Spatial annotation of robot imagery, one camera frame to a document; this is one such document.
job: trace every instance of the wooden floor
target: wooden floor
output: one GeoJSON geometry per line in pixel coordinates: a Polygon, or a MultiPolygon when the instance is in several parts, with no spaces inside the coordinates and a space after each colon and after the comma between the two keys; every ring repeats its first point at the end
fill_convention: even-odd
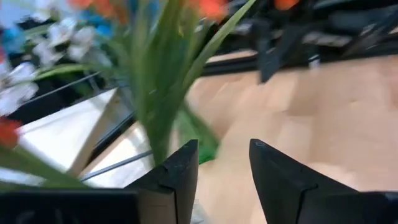
{"type": "Polygon", "coordinates": [[[398,190],[398,57],[199,79],[188,100],[221,139],[200,166],[197,199],[212,223],[265,223],[249,167],[263,141],[358,190],[398,190]]]}

